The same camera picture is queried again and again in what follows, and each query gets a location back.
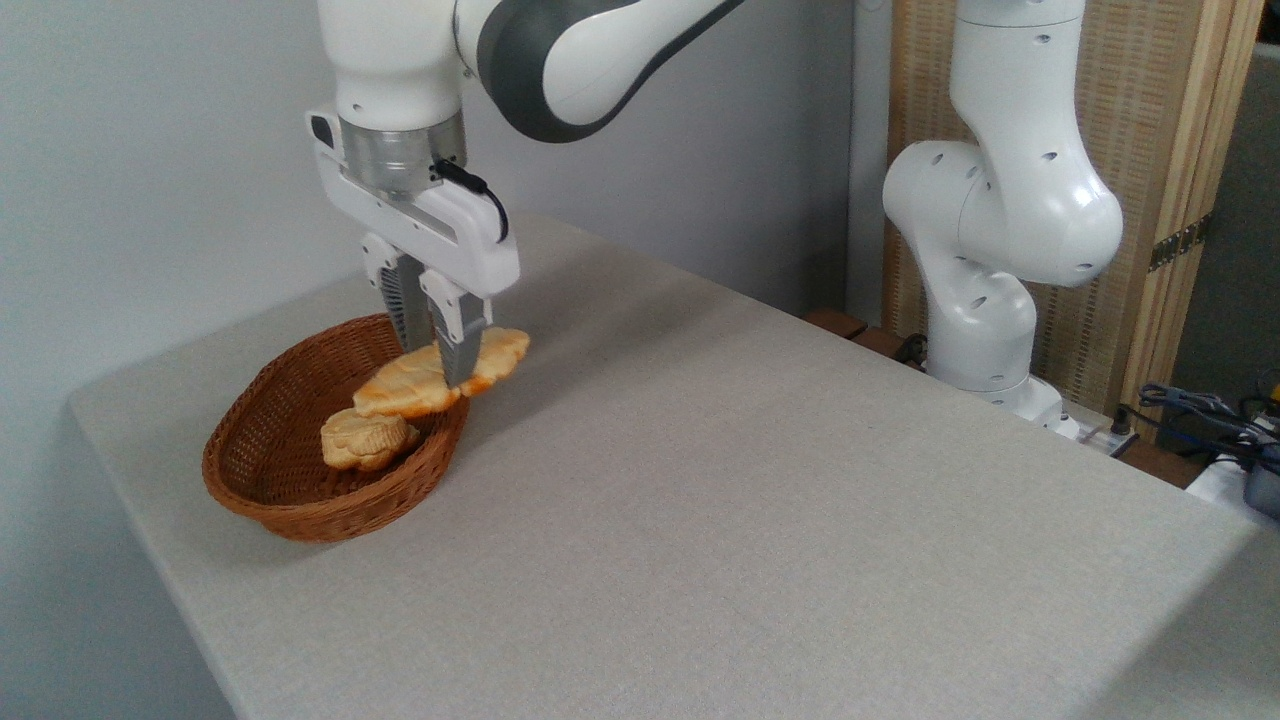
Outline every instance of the gray fabric surface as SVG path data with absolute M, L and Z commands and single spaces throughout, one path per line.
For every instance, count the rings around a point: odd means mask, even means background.
M 275 538 L 200 452 L 330 287 L 74 413 L 237 712 L 1275 717 L 1280 539 L 852 343 L 539 218 L 534 346 L 384 530 Z

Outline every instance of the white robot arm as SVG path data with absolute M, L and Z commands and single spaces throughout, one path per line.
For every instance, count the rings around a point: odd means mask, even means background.
M 929 300 L 929 374 L 1069 436 L 1061 396 L 1030 375 L 1019 279 L 1082 286 L 1120 246 L 1120 204 L 1076 126 L 1084 5 L 959 0 L 951 99 L 979 143 L 915 143 L 884 183 Z
M 335 108 L 310 113 L 330 200 L 366 228 L 401 343 L 431 341 L 456 386 L 492 300 L 520 277 L 506 214 L 465 169 L 463 73 L 544 142 L 588 137 L 742 0 L 319 0 Z

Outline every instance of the bread roll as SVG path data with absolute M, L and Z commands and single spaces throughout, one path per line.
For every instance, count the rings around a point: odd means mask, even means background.
M 348 407 L 329 416 L 320 428 L 325 465 L 335 470 L 358 468 L 371 473 L 417 442 L 417 428 L 397 415 L 361 416 Z
M 387 364 L 356 391 L 356 413 L 362 416 L 422 418 L 443 413 L 460 397 L 474 397 L 511 375 L 529 351 L 529 336 L 520 331 L 488 328 L 480 337 L 480 356 L 471 378 L 451 388 L 444 380 L 440 348 L 433 343 Z

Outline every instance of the cable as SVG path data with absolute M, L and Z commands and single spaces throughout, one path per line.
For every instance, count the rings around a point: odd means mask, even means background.
M 1244 460 L 1244 461 L 1248 461 L 1251 464 L 1262 465 L 1267 470 L 1270 470 L 1272 473 L 1280 474 L 1280 462 L 1276 461 L 1276 456 L 1275 455 L 1268 455 L 1265 450 L 1261 451 L 1261 452 L 1253 450 L 1254 447 L 1260 447 L 1258 443 L 1256 443 L 1256 442 L 1243 442 L 1242 441 L 1242 442 L 1228 445 L 1228 443 L 1221 443 L 1221 442 L 1210 441 L 1210 439 L 1204 439 L 1204 438 L 1198 438 L 1198 437 L 1183 433 L 1183 432 L 1178 430 L 1176 428 L 1171 428 L 1169 424 L 1161 423 L 1160 420 L 1156 420 L 1155 418 L 1148 418 L 1148 416 L 1143 415 L 1142 413 L 1138 413 L 1137 410 L 1134 410 L 1133 407 L 1130 407 L 1128 405 L 1120 405 L 1120 411 L 1128 414 L 1128 416 L 1132 416 L 1132 418 L 1135 418 L 1138 420 L 1142 420 L 1143 423 L 1147 423 L 1148 425 L 1152 425 L 1152 427 L 1155 427 L 1156 429 L 1158 429 L 1161 432 L 1169 433 L 1170 436 L 1172 436 L 1172 437 L 1175 437 L 1178 439 L 1181 439 L 1184 442 L 1189 442 L 1192 445 L 1197 445 L 1199 447 L 1208 448 L 1208 450 L 1215 451 L 1215 452 L 1217 452 L 1220 455 L 1229 455 L 1229 456 L 1235 457 L 1238 460 Z
M 1139 391 L 1139 405 L 1143 407 L 1166 407 L 1180 411 L 1180 415 L 1170 419 L 1170 427 L 1175 420 L 1192 414 L 1210 425 L 1235 434 L 1265 437 L 1280 442 L 1280 434 L 1276 434 L 1275 430 L 1265 428 L 1243 416 L 1243 414 L 1236 413 L 1216 395 L 1188 392 L 1171 386 L 1148 383 Z
M 484 195 L 493 201 L 493 206 L 498 209 L 498 219 L 502 223 L 502 234 L 498 236 L 498 242 L 500 243 L 507 240 L 507 236 L 511 234 L 511 222 L 507 219 L 507 209 L 503 208 L 502 200 L 498 200 L 498 196 L 489 190 L 489 183 L 486 183 L 483 177 L 475 173 L 468 173 L 457 163 L 443 158 L 435 161 L 435 172 L 439 173 L 442 178 L 456 182 L 471 192 Z

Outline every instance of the brown wicker basket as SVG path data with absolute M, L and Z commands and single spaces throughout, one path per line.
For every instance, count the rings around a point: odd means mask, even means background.
M 385 315 L 357 318 L 291 347 L 232 405 L 205 446 L 209 495 L 268 530 L 337 542 L 383 528 L 422 501 L 449 466 L 470 402 L 413 424 L 422 443 L 378 473 L 324 464 L 320 425 L 401 355 Z

